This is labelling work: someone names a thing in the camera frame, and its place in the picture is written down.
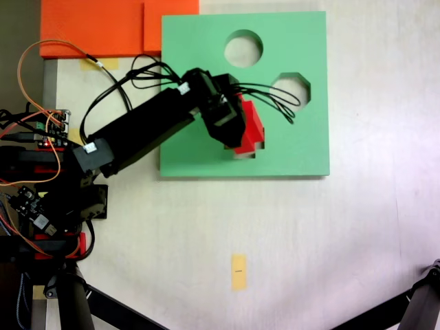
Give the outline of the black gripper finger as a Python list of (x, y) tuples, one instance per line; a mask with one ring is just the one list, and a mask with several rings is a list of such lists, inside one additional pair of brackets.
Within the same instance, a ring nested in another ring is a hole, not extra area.
[(214, 139), (227, 147), (240, 147), (245, 133), (245, 122), (231, 120), (221, 126), (214, 126)]

